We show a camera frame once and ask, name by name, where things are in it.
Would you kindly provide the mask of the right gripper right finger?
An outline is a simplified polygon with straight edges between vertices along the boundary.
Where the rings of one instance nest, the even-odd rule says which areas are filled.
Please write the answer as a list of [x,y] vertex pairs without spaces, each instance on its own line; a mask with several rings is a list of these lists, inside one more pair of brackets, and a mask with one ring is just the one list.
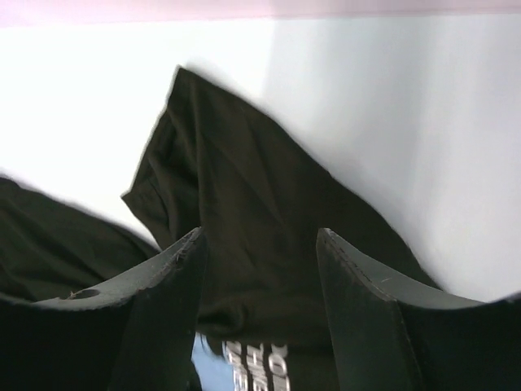
[[486,303],[432,288],[329,229],[317,260],[342,390],[519,389],[519,294]]

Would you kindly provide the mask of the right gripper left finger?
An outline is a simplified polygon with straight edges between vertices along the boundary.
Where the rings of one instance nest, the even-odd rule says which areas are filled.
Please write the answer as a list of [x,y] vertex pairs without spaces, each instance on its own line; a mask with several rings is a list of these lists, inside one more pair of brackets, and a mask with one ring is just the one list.
[[186,390],[208,259],[196,228],[69,297],[1,297],[4,390]]

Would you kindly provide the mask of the black printed t shirt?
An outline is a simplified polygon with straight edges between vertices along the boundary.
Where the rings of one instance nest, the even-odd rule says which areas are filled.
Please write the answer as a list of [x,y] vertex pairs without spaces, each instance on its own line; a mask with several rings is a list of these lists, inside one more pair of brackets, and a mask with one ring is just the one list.
[[2,178],[1,297],[69,297],[199,228],[208,259],[195,338],[232,388],[336,390],[318,232],[432,285],[386,220],[284,129],[184,68],[123,200],[154,244]]

